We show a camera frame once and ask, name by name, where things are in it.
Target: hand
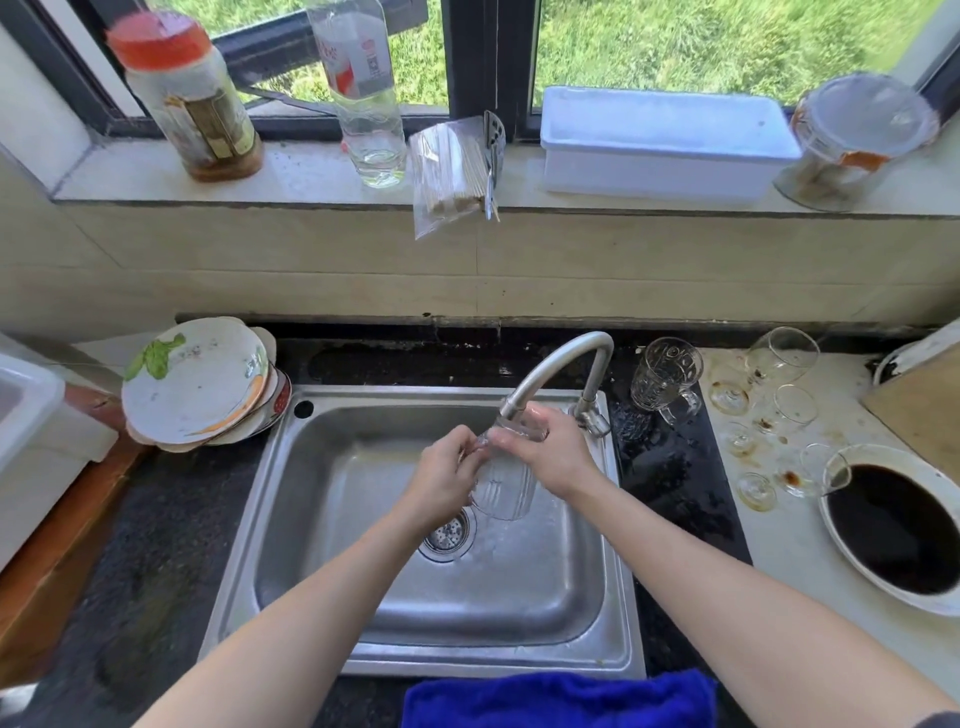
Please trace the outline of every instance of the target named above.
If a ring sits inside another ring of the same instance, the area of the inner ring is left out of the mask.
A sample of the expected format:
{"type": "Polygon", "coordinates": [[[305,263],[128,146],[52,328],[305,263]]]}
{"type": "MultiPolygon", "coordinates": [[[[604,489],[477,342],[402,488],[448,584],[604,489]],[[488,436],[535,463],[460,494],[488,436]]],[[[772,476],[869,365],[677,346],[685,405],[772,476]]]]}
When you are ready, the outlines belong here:
{"type": "Polygon", "coordinates": [[[458,425],[420,455],[417,470],[397,506],[410,515],[423,537],[452,520],[468,504],[477,471],[488,457],[483,448],[460,460],[461,453],[471,449],[476,439],[469,427],[458,425]]]}
{"type": "Polygon", "coordinates": [[[546,440],[535,443],[503,427],[494,427],[488,435],[491,445],[518,457],[530,466],[544,488],[569,500],[600,474],[584,433],[576,420],[558,409],[530,402],[526,411],[546,423],[546,440]]]}

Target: black granite countertop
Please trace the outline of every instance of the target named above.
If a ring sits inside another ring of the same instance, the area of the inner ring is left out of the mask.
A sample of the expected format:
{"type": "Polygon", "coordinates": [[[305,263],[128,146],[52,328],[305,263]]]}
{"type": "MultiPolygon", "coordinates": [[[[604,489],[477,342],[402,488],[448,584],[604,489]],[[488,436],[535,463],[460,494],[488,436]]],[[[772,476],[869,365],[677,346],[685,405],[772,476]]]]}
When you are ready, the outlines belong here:
{"type": "MultiPolygon", "coordinates": [[[[295,383],[516,386],[574,329],[274,326],[295,383]],[[290,336],[301,338],[284,338],[290,336]]],[[[619,331],[603,390],[621,486],[658,513],[751,563],[707,412],[674,430],[629,401],[636,347],[662,332],[619,331]]],[[[591,357],[549,384],[584,385],[591,357]]],[[[113,535],[60,641],[24,728],[128,728],[197,659],[267,435],[187,454],[156,451],[132,474],[113,535]]],[[[636,583],[649,675],[709,670],[636,583]]],[[[316,726],[395,726],[416,679],[342,677],[316,726]]],[[[722,688],[722,728],[751,723],[722,688]]]]}

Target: sink drain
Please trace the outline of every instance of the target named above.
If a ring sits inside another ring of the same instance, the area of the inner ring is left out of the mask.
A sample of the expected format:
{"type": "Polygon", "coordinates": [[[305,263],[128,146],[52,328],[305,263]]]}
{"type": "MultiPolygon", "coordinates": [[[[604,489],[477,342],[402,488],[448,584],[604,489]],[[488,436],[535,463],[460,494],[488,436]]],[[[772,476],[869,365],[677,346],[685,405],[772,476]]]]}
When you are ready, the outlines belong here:
{"type": "Polygon", "coordinates": [[[444,523],[423,539],[419,551],[430,561],[446,564],[467,553],[476,533],[476,517],[470,509],[464,508],[452,521],[444,523]]]}

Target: blue towel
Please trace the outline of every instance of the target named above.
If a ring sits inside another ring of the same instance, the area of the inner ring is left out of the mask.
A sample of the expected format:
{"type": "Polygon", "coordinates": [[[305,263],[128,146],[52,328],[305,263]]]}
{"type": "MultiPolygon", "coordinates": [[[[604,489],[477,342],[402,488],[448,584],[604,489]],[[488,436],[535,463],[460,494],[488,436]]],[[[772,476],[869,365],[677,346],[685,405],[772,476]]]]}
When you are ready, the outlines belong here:
{"type": "Polygon", "coordinates": [[[695,669],[652,680],[538,672],[420,683],[402,728],[713,728],[716,683],[695,669]]]}

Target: faucet handle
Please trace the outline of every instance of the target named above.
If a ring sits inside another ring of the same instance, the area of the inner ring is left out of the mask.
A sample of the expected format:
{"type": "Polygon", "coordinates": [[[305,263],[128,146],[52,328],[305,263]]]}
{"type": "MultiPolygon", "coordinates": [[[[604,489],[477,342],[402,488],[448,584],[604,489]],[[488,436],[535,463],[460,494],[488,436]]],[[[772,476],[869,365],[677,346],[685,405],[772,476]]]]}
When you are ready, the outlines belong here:
{"type": "Polygon", "coordinates": [[[607,418],[601,415],[593,407],[588,407],[580,414],[574,410],[576,405],[570,407],[568,414],[573,415],[577,420],[577,425],[589,432],[593,437],[606,437],[611,432],[610,423],[607,418]]]}

